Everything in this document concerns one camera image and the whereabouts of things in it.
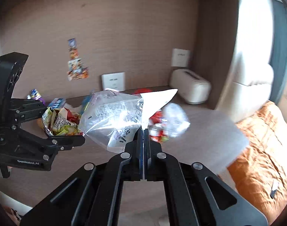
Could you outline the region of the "purple blue snack bag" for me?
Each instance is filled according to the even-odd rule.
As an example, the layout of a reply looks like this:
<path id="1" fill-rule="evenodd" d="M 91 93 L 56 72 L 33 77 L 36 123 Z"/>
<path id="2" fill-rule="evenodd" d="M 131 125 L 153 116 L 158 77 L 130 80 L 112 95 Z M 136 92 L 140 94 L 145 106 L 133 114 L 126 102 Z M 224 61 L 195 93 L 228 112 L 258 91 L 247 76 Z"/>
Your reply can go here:
<path id="1" fill-rule="evenodd" d="M 32 89 L 30 91 L 30 94 L 27 95 L 27 99 L 38 100 L 38 101 L 42 102 L 43 104 L 45 104 L 45 101 L 44 101 L 42 95 L 38 92 L 37 89 Z"/>

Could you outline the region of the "yellow red snack wrapper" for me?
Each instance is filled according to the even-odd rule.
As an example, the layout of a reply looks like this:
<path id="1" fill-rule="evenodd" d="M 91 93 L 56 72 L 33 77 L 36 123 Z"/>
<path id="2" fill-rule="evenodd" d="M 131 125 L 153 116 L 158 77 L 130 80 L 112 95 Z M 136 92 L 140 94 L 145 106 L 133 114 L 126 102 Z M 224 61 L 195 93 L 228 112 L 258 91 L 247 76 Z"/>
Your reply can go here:
<path id="1" fill-rule="evenodd" d="M 47 107 L 42 115 L 43 130 L 48 136 L 83 135 L 79 130 L 81 115 L 68 108 Z"/>

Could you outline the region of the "clear printed plastic bag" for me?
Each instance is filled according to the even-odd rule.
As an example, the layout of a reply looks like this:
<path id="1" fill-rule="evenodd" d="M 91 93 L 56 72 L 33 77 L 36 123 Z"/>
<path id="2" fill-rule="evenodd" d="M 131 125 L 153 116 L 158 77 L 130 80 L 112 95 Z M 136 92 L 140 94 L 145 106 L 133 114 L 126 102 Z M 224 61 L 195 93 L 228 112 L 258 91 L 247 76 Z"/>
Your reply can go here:
<path id="1" fill-rule="evenodd" d="M 177 89 L 135 95 L 112 90 L 96 92 L 81 116 L 78 129 L 107 151 L 121 153 L 138 129 L 146 129 L 149 118 L 176 93 Z"/>

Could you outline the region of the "blue snack packet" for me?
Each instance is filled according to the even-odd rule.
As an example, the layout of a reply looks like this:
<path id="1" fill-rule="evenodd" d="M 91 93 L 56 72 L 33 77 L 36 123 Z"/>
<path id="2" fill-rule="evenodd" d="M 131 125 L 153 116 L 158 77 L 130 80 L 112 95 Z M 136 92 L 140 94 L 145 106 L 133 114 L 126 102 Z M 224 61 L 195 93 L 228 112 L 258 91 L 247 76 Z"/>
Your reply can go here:
<path id="1" fill-rule="evenodd" d="M 60 109 L 63 108 L 65 105 L 66 99 L 64 98 L 54 98 L 49 104 L 48 106 L 50 107 L 50 109 Z"/>

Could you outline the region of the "orange bed cover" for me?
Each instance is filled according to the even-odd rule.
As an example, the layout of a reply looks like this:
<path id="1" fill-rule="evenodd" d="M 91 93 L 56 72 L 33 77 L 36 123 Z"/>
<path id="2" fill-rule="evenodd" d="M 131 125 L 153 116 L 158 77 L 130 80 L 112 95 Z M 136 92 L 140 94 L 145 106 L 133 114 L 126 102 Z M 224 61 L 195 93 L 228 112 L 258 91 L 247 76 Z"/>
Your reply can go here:
<path id="1" fill-rule="evenodd" d="M 268 101 L 236 126 L 249 144 L 228 171 L 238 193 L 272 224 L 287 205 L 287 123 Z"/>

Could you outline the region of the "clear bottle red label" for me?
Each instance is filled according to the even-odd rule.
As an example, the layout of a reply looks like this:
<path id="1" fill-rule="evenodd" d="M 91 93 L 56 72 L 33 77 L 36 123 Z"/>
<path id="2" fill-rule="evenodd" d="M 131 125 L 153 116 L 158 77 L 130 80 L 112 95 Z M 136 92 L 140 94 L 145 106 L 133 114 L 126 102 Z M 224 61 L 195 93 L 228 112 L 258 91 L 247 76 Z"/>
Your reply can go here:
<path id="1" fill-rule="evenodd" d="M 168 103 L 149 118 L 149 136 L 153 141 L 163 143 L 170 138 L 179 137 L 190 125 L 191 122 L 181 106 Z"/>

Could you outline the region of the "cream padded headboard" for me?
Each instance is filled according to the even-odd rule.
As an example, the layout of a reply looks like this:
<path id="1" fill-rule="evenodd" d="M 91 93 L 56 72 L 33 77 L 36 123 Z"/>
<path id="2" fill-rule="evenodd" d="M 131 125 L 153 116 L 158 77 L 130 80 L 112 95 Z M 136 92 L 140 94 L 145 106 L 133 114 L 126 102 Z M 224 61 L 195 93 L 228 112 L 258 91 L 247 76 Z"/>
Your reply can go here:
<path id="1" fill-rule="evenodd" d="M 273 79 L 270 64 L 238 64 L 216 109 L 233 122 L 251 116 L 268 101 Z"/>

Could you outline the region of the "grey green curtain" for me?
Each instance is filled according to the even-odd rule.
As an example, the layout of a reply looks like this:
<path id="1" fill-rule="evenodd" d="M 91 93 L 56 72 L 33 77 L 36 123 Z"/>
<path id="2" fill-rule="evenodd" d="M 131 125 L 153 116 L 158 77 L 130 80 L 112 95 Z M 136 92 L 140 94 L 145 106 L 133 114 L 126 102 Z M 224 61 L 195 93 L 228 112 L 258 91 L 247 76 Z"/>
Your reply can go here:
<path id="1" fill-rule="evenodd" d="M 287 81 L 287 9 L 282 2 L 272 0 L 274 36 L 270 66 L 274 71 L 274 80 L 270 101 L 278 104 Z"/>

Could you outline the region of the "colourful wall stickers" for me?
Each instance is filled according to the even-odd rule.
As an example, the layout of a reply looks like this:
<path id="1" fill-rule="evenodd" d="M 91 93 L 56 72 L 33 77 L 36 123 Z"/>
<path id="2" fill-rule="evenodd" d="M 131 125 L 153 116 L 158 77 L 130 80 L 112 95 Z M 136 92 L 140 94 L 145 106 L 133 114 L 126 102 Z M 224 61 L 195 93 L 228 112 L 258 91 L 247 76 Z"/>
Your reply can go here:
<path id="1" fill-rule="evenodd" d="M 79 80 L 88 77 L 88 68 L 84 67 L 82 59 L 79 56 L 77 42 L 75 38 L 68 40 L 68 50 L 70 60 L 68 61 L 68 80 Z"/>

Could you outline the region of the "white wall socket panel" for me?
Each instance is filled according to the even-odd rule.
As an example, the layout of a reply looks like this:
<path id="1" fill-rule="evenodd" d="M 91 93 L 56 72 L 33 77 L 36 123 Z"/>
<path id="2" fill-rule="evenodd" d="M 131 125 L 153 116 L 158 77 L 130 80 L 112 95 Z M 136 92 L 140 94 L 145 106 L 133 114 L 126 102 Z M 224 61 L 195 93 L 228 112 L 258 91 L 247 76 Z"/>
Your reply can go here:
<path id="1" fill-rule="evenodd" d="M 101 75 L 103 90 L 114 89 L 116 91 L 125 91 L 125 73 L 108 73 Z"/>

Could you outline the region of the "white wall switch panel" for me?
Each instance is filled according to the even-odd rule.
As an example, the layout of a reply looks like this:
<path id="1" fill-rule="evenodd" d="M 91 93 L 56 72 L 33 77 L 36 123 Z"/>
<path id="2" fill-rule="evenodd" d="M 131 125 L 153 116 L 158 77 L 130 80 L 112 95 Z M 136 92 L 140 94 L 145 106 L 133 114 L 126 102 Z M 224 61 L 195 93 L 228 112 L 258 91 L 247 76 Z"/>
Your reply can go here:
<path id="1" fill-rule="evenodd" d="M 191 56 L 190 50 L 173 48 L 171 66 L 172 67 L 187 67 L 190 56 Z"/>

